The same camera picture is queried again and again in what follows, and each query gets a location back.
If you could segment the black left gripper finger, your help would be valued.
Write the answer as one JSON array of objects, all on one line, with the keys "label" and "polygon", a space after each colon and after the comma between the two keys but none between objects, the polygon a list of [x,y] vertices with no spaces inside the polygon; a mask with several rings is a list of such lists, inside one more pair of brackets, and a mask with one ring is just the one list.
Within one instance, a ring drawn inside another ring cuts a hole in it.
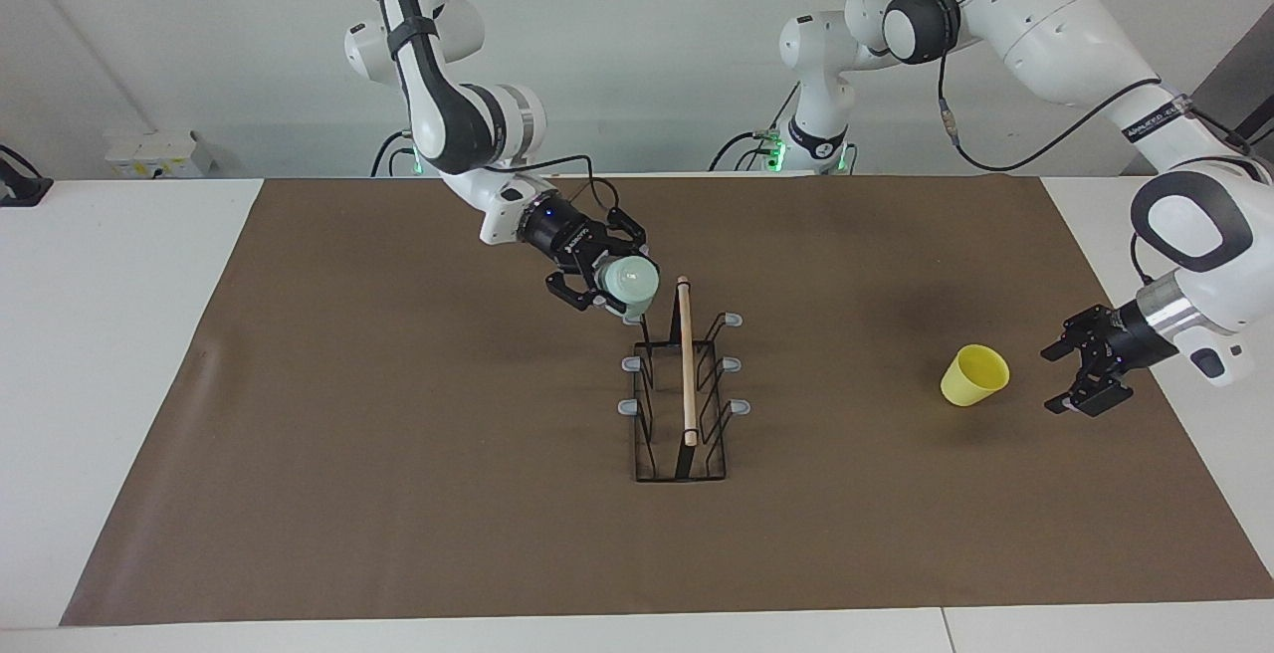
[{"label": "black left gripper finger", "polygon": [[1060,362],[1070,353],[1107,355],[1112,318],[1113,311],[1102,305],[1094,305],[1070,317],[1063,323],[1063,332],[1057,339],[1041,349],[1041,356],[1046,362]]},{"label": "black left gripper finger", "polygon": [[1079,373],[1068,390],[1046,400],[1045,409],[1054,414],[1073,411],[1098,418],[1102,412],[1133,398],[1134,390],[1125,384],[1125,377],[1127,370],[1110,370],[1099,376]]}]

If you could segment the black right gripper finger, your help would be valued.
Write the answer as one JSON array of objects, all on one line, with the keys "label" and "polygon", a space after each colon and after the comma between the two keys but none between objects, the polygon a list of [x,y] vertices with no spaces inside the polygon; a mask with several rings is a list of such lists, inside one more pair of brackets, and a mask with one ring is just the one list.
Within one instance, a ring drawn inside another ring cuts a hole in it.
[{"label": "black right gripper finger", "polygon": [[604,221],[596,221],[595,244],[606,257],[646,257],[647,235],[643,227],[622,207],[609,207]]},{"label": "black right gripper finger", "polygon": [[568,285],[567,275],[564,272],[550,272],[550,275],[545,277],[545,285],[547,290],[550,291],[552,295],[564,300],[566,304],[569,304],[578,312],[587,311],[591,307],[605,309],[612,305],[612,299],[608,291],[601,290],[596,283],[589,283],[589,280],[586,280],[583,290],[575,290]]}]

